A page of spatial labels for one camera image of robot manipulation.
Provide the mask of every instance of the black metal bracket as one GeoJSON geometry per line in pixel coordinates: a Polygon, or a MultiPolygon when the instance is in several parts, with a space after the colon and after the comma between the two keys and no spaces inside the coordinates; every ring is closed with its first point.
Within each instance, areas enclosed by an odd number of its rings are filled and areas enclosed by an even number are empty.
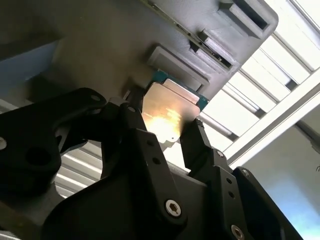
{"type": "Polygon", "coordinates": [[[22,239],[301,239],[252,173],[210,146],[201,121],[180,138],[188,176],[168,167],[138,106],[106,104],[91,89],[0,124],[0,224],[22,239]],[[87,140],[101,142],[101,180],[63,200],[52,184],[60,156],[87,140]]]}

